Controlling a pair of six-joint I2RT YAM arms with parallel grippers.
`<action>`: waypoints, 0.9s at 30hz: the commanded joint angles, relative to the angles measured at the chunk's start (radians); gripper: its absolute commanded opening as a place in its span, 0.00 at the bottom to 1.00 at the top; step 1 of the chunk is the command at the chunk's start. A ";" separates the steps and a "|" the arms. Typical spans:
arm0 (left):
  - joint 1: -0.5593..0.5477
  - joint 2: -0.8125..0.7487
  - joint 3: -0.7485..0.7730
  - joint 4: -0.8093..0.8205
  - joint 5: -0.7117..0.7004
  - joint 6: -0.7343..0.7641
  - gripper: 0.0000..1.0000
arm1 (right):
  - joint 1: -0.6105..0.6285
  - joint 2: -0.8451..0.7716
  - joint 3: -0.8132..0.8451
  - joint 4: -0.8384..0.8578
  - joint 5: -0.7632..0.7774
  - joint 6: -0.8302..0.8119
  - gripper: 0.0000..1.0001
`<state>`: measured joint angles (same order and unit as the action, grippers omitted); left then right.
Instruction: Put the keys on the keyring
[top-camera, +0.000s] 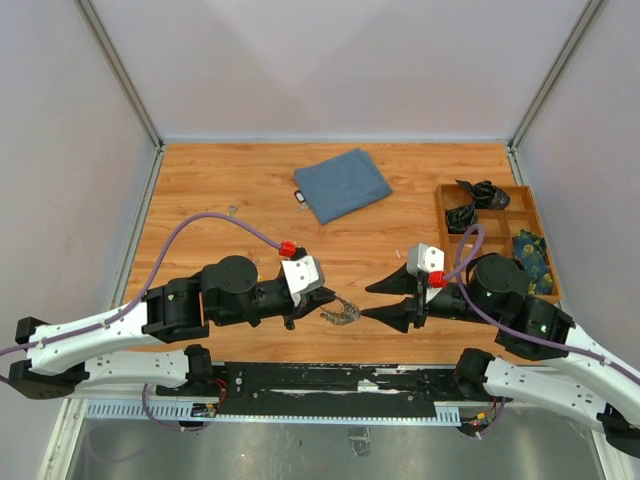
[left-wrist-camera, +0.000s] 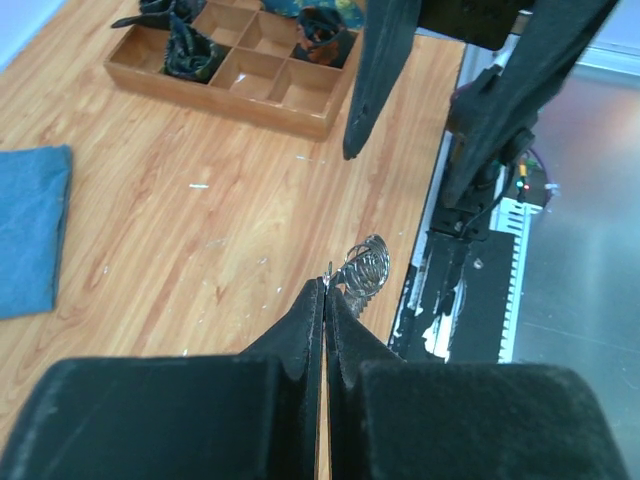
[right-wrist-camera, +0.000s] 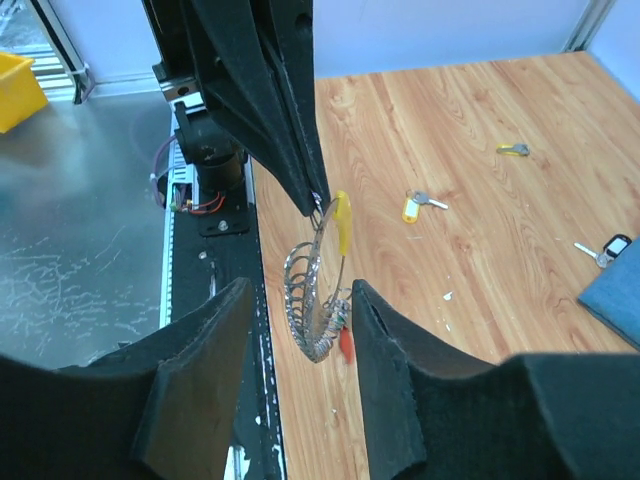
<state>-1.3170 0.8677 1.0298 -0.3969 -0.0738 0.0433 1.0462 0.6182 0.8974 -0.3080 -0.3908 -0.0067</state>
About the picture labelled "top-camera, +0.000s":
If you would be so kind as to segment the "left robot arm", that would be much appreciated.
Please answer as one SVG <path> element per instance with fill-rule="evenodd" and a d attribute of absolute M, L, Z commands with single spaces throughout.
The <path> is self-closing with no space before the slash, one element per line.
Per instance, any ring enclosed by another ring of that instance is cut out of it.
<path fill-rule="evenodd" d="M 282 317 L 292 330 L 296 320 L 335 298 L 310 255 L 282 261 L 267 281 L 249 259 L 228 256 L 101 314 L 57 325 L 21 319 L 15 342 L 26 357 L 11 364 L 6 382 L 33 400 L 126 384 L 153 385 L 159 395 L 213 396 L 225 383 L 198 343 L 212 325 L 257 327 Z"/>

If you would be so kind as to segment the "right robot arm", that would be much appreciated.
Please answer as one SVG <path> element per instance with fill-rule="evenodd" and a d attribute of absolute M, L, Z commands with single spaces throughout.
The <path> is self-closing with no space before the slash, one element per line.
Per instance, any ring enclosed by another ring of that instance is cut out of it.
<path fill-rule="evenodd" d="M 444 254 L 419 244 L 396 272 L 367 286 L 402 301 L 363 310 L 406 333 L 427 318 L 486 323 L 506 352 L 542 362 L 561 378 L 528 374 L 477 348 L 461 354 L 453 373 L 455 392 L 466 400 L 494 397 L 531 403 L 583 422 L 617 450 L 639 455 L 639 373 L 591 338 L 566 312 L 528 292 L 528 275 L 513 259 L 482 255 L 465 267 L 462 283 L 441 270 Z"/>

